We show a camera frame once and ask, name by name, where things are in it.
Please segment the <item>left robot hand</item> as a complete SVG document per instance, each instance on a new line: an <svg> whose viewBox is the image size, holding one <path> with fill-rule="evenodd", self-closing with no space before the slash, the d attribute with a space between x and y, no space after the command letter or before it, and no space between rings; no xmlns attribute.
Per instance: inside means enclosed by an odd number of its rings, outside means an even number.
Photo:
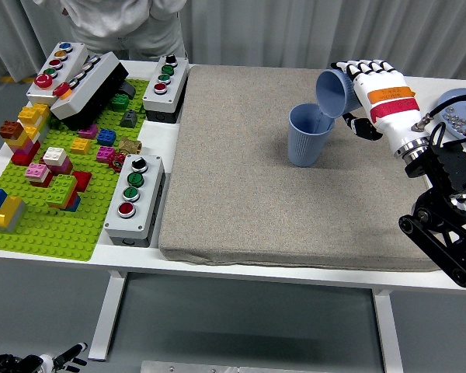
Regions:
<svg viewBox="0 0 466 373"><path fill-rule="evenodd" d="M59 355L16 357L13 354L0 354L0 372L80 372L80 367L86 366L87 362L78 355L87 347L87 343L77 343Z"/></svg>

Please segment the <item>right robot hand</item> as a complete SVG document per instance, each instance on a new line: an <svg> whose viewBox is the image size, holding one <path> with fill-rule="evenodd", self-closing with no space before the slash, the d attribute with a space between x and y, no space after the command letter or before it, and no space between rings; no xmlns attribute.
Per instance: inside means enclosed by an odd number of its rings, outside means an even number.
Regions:
<svg viewBox="0 0 466 373"><path fill-rule="evenodd" d="M374 59L338 61L332 67L350 78L367 118L386 136L392 152L422 137L412 130L422 119L416 94L391 64Z"/></svg>

